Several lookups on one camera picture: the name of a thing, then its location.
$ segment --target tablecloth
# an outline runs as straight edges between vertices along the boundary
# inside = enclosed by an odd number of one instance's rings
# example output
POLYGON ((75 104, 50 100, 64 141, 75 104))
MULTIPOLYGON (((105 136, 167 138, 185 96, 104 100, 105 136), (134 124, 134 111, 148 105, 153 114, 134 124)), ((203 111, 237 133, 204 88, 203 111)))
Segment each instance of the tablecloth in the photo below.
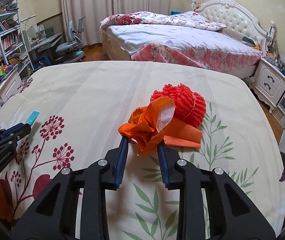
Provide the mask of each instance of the tablecloth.
MULTIPOLYGON (((255 97, 234 76, 155 62, 46 67, 4 104, 0 128, 25 122, 33 111, 40 112, 30 135, 18 146, 16 159, 0 174, 14 219, 21 217, 63 167, 87 168, 117 147, 118 127, 134 109, 148 105, 154 90, 168 83, 187 85, 207 104, 201 149, 179 147, 181 157, 202 169, 221 167, 228 172, 278 235, 285 213, 285 182, 279 182, 283 164, 255 97)), ((130 145, 120 189, 106 192, 110 239, 175 239, 179 191, 165 189, 155 153, 136 153, 137 147, 130 145)))

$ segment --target folded orange paper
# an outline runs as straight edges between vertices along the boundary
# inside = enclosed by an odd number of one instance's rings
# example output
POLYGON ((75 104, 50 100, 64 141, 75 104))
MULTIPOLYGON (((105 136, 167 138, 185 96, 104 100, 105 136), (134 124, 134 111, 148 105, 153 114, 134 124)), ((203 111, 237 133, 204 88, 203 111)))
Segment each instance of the folded orange paper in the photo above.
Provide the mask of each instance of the folded orange paper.
POLYGON ((173 117, 174 111, 174 101, 160 97, 148 106, 137 108, 118 132, 131 138, 141 155, 156 150, 162 139, 166 145, 200 148, 201 131, 173 117))

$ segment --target tufted headboard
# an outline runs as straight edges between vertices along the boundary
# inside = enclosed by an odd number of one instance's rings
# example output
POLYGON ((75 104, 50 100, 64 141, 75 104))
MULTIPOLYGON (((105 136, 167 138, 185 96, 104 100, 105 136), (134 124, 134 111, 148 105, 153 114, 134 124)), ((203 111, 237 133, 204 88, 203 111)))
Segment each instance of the tufted headboard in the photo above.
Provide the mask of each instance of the tufted headboard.
POLYGON ((249 37, 260 45, 263 54, 267 54, 265 51, 267 32, 259 26, 258 18, 236 1, 210 0, 202 3, 200 8, 194 11, 210 22, 223 23, 228 29, 249 37))

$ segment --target black drawer handle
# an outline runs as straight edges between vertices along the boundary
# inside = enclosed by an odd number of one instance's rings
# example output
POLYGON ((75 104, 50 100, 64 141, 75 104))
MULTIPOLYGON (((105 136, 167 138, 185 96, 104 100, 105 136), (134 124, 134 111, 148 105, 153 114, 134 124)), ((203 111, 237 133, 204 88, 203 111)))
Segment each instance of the black drawer handle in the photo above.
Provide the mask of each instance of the black drawer handle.
POLYGON ((264 85, 265 85, 265 86, 268 86, 268 87, 269 87, 269 90, 271 89, 271 88, 270 88, 270 85, 269 85, 269 84, 267 84, 267 83, 264 83, 264 85))
POLYGON ((271 78, 271 79, 272 79, 272 82, 273 82, 273 83, 275 82, 274 79, 273 79, 271 76, 267 76, 267 78, 271 78))

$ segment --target metal bolt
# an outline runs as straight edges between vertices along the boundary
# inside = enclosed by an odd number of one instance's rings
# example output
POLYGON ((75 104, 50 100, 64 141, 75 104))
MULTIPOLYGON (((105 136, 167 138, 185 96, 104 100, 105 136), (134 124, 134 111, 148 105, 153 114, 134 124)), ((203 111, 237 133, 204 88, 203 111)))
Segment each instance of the metal bolt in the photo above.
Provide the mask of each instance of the metal bolt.
POLYGON ((185 160, 183 160, 183 159, 180 159, 180 160, 177 161, 177 164, 179 166, 185 166, 187 164, 187 162, 185 160))
POLYGON ((70 173, 70 168, 63 168, 62 169, 62 174, 63 175, 67 175, 67 174, 69 174, 70 173))
POLYGON ((218 175, 222 175, 223 174, 223 169, 222 168, 215 168, 215 173, 218 175))
POLYGON ((105 159, 102 159, 102 160, 99 160, 99 161, 98 161, 98 165, 99 165, 99 166, 105 166, 105 165, 107 165, 107 163, 108 163, 108 162, 107 162, 107 160, 105 160, 105 159))

